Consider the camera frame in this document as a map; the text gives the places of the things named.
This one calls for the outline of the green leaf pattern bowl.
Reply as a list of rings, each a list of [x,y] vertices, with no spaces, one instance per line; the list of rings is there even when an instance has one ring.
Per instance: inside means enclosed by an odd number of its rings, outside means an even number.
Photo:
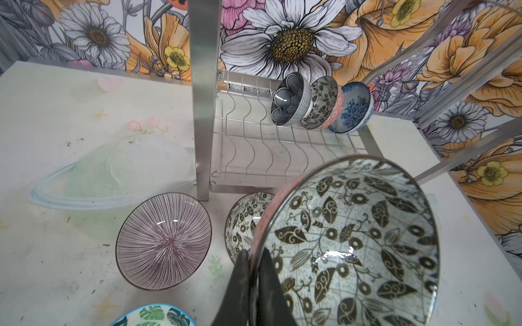
[[[197,326],[182,309],[170,304],[140,306],[116,319],[111,326]]]

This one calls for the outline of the black leaf pink-outside bowl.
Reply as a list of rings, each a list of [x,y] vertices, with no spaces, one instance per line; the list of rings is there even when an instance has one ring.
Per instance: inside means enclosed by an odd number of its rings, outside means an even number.
[[[345,156],[281,188],[259,221],[296,325],[427,325],[439,239],[420,186],[396,163]]]

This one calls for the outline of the black leaf pattern bowl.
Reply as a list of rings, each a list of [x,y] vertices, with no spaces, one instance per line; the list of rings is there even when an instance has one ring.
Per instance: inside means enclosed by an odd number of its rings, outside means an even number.
[[[229,211],[224,229],[224,243],[233,264],[242,250],[250,250],[256,227],[273,198],[274,194],[268,192],[247,194]]]
[[[311,84],[310,113],[300,123],[308,130],[330,127],[341,115],[344,93],[336,80],[323,76]]]

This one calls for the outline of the blue floral bowl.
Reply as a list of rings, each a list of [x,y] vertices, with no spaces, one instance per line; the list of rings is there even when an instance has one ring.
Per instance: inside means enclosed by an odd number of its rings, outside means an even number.
[[[370,119],[375,106],[369,87],[361,82],[344,85],[343,110],[329,130],[337,134],[354,133],[360,130]]]

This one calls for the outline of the dark blue petal bowl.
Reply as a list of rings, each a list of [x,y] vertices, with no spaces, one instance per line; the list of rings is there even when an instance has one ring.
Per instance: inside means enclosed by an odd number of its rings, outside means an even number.
[[[273,96],[271,119],[276,126],[296,124],[309,114],[310,103],[310,85],[300,73],[291,73]]]

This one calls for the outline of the pink striped bowl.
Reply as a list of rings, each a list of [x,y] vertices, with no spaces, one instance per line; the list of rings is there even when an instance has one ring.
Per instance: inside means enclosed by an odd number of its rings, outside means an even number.
[[[131,285],[146,291],[175,287],[203,263],[212,241],[212,221],[194,197],[159,194],[137,206],[116,240],[116,263]]]

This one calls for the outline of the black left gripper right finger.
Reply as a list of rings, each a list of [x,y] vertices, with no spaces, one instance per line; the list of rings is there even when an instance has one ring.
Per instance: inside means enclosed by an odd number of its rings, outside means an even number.
[[[267,249],[263,249],[256,276],[256,325],[296,325]]]

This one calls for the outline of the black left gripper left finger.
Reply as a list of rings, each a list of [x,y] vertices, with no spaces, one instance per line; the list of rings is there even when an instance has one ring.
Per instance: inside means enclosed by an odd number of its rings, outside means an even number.
[[[249,316],[249,254],[242,250],[212,326],[246,326]]]

